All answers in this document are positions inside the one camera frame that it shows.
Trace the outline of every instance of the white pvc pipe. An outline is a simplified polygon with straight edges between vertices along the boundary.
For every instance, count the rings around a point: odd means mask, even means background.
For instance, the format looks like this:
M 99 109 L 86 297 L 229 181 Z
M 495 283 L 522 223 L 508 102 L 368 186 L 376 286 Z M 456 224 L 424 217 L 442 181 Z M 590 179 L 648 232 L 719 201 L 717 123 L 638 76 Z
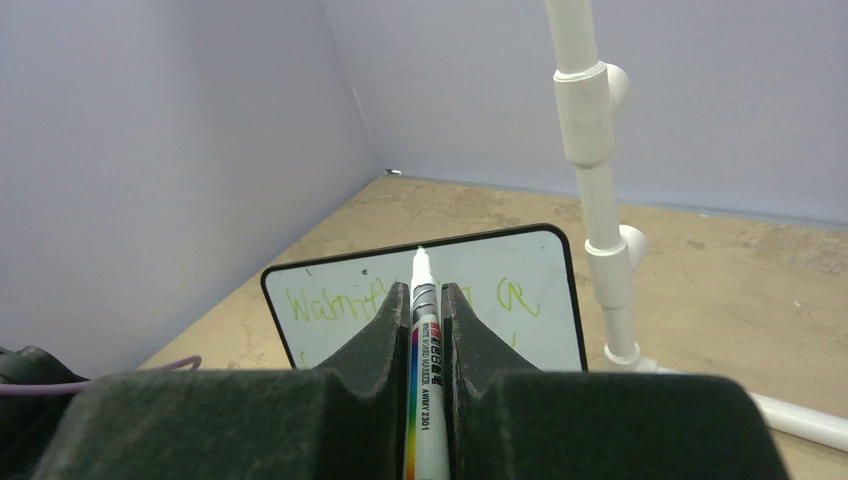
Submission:
M 636 346 L 633 331 L 632 305 L 627 304 L 618 308 L 603 308 L 604 327 L 607 332 L 606 350 L 613 355 L 617 363 L 630 364 L 638 360 L 639 349 Z
M 595 23 L 589 0 L 547 0 L 548 22 L 554 41 L 557 70 L 583 72 L 598 63 Z
M 607 82 L 610 85 L 610 105 L 613 116 L 630 100 L 630 77 L 619 67 L 607 63 Z
M 657 373 L 685 373 L 658 367 Z M 766 424 L 781 432 L 848 452 L 848 419 L 748 392 Z
M 621 233 L 609 160 L 588 167 L 575 166 L 589 243 L 599 250 L 615 248 L 621 242 Z
M 630 271 L 635 272 L 648 253 L 648 237 L 639 229 L 630 225 L 619 225 L 618 231 L 627 240 L 627 253 L 630 255 Z

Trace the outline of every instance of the whiteboard marker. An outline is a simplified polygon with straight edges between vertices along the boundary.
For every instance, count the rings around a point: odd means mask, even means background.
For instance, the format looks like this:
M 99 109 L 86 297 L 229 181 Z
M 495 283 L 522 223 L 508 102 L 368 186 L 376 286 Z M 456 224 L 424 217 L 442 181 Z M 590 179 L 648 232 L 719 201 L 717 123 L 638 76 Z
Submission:
M 430 257 L 412 259 L 412 332 L 409 349 L 405 480 L 449 480 L 448 436 L 442 390 L 442 329 Z

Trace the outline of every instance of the black object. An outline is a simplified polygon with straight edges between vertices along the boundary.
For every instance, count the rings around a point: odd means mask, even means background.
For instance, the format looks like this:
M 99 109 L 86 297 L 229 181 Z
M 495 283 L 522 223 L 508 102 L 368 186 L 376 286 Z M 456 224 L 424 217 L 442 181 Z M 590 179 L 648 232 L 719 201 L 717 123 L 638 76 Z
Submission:
M 572 321 L 574 322 L 574 332 L 577 335 L 577 347 L 580 350 L 580 361 L 582 362 L 583 370 L 586 370 L 586 349 L 583 345 L 583 327 L 580 323 L 580 307 L 577 304 L 577 283 L 574 281 L 574 265 L 571 261 L 571 247 L 568 243 L 568 237 L 565 236 L 565 233 L 560 230 L 556 225 L 552 225 L 550 223 L 536 223 L 532 225 L 522 225 L 520 227 L 512 227 L 512 228 L 503 228 L 500 230 L 493 230 L 490 232 L 482 232 L 482 233 L 472 233 L 470 235 L 459 235 L 456 237 L 448 237 L 448 238 L 440 238 L 436 240 L 429 240 L 426 242 L 419 243 L 408 243 L 406 245 L 395 245 L 387 248 L 378 248 L 374 250 L 365 250 L 362 252 L 349 253 L 345 255 L 336 255 L 333 257 L 325 257 L 325 258 L 317 258 L 313 260 L 307 260 L 304 262 L 295 262 L 295 263 L 287 263 L 285 265 L 274 265 L 269 267 L 264 272 L 262 272 L 262 278 L 260 279 L 260 284 L 262 285 L 262 293 L 265 295 L 265 301 L 268 303 L 268 308 L 271 310 L 271 316 L 274 318 L 274 324 L 277 327 L 277 333 L 280 334 L 280 340 L 283 341 L 283 348 L 286 349 L 286 356 L 289 359 L 289 365 L 297 364 L 295 362 L 295 357 L 292 355 L 291 349 L 289 348 L 288 341 L 286 341 L 286 335 L 283 331 L 282 324 L 277 316 L 277 311 L 274 308 L 274 302 L 271 299 L 271 295 L 268 292 L 268 288 L 266 286 L 266 279 L 268 275 L 279 272 L 281 270 L 292 270 L 298 268 L 308 268 L 313 265 L 324 265 L 327 263 L 336 263 L 343 262 L 347 260 L 356 260 L 359 258 L 368 258 L 368 257 L 379 257 L 381 255 L 389 255 L 392 253 L 399 252 L 410 252 L 414 253 L 419 246 L 422 246 L 426 249 L 430 249 L 433 247 L 440 247 L 443 245 L 455 245 L 458 243 L 466 243 L 466 242 L 476 242 L 479 240 L 487 240 L 492 238 L 500 238 L 500 237 L 508 237 L 510 235 L 521 235 L 525 233 L 532 232 L 549 232 L 557 237 L 560 244 L 562 245 L 562 257 L 565 259 L 565 275 L 566 275 L 566 283 L 568 284 L 568 294 L 571 296 L 571 310 L 572 310 Z M 367 274 L 367 270 L 363 270 L 362 274 Z
M 50 385 L 84 380 L 39 348 L 0 349 L 0 383 Z M 0 479 L 26 478 L 32 473 L 72 396 L 0 396 Z
M 788 479 L 728 379 L 542 372 L 442 289 L 454 478 Z
M 536 370 L 442 291 L 452 472 L 464 479 L 787 479 L 714 377 Z M 74 399 L 37 479 L 401 478 L 409 292 L 312 370 L 138 372 Z

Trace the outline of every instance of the yellow-green writing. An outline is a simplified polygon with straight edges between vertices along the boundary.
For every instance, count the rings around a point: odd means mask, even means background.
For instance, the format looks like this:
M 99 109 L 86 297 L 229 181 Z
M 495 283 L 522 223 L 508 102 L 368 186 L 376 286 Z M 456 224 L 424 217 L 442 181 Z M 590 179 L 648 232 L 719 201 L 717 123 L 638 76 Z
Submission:
M 504 301 L 504 293 L 503 293 L 504 290 L 506 290 L 506 301 Z M 503 309 L 506 310 L 507 312 L 512 311 L 512 299 L 513 298 L 515 298 L 515 300 L 518 301 L 518 304 L 521 305 L 521 307 L 523 307 L 524 310 L 527 310 L 527 313 L 529 313 L 533 317 L 538 317 L 539 312 L 542 310 L 541 305 L 539 305 L 539 303 L 537 302 L 536 303 L 536 311 L 534 312 L 533 309 L 530 308 L 527 305 L 527 303 L 524 301 L 524 290 L 521 288 L 521 284 L 520 283 L 507 282 L 506 277 L 502 278 L 501 281 L 498 282 L 497 297 L 498 297 L 498 303 L 500 303 L 501 307 L 503 307 Z
M 327 292 L 327 287 L 321 289 L 320 298 L 312 297 L 300 288 L 300 297 L 292 296 L 286 289 L 286 298 L 295 320 L 338 320 L 348 315 L 355 320 L 360 318 L 371 320 L 380 309 L 383 299 L 388 294 L 383 279 L 377 277 L 368 285 L 368 293 L 362 297 L 349 295 L 333 295 Z

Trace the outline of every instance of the white pipe base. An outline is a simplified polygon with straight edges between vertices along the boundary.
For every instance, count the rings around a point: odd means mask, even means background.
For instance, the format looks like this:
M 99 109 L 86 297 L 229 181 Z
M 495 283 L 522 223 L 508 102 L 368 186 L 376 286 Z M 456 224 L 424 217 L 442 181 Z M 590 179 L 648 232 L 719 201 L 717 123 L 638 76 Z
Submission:
M 657 373 L 685 374 L 657 366 Z M 811 442 L 848 452 L 848 418 L 748 392 L 769 427 Z
M 604 356 L 606 357 L 606 371 L 608 372 L 640 372 L 653 373 L 657 370 L 656 360 L 643 357 L 640 354 L 639 344 L 633 344 L 636 353 L 630 357 L 622 358 L 610 352 L 609 345 L 604 345 Z

